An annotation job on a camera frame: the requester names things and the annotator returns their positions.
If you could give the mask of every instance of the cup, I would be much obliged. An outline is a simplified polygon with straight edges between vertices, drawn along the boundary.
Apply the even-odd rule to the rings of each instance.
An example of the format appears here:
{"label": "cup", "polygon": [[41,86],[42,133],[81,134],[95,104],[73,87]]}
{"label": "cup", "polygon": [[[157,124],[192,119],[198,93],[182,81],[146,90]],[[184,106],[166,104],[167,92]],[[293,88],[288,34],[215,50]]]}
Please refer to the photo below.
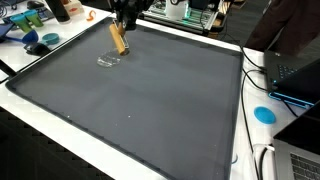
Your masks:
{"label": "cup", "polygon": [[28,20],[23,14],[11,16],[10,20],[14,22],[17,26],[19,26],[19,28],[25,33],[28,33],[32,30]]}
{"label": "cup", "polygon": [[26,18],[32,22],[32,24],[34,24],[36,27],[42,27],[43,23],[39,17],[39,14],[36,10],[32,9],[32,10],[28,10],[26,12],[23,13]]}

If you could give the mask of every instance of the gray mat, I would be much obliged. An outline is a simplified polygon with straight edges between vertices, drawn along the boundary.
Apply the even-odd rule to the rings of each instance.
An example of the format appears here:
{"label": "gray mat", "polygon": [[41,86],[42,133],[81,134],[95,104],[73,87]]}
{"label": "gray mat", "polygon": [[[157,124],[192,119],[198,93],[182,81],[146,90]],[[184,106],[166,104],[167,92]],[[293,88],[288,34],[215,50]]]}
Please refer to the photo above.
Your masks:
{"label": "gray mat", "polygon": [[228,179],[240,54],[138,27],[131,53],[102,68],[113,47],[104,23],[7,87],[169,179]]}

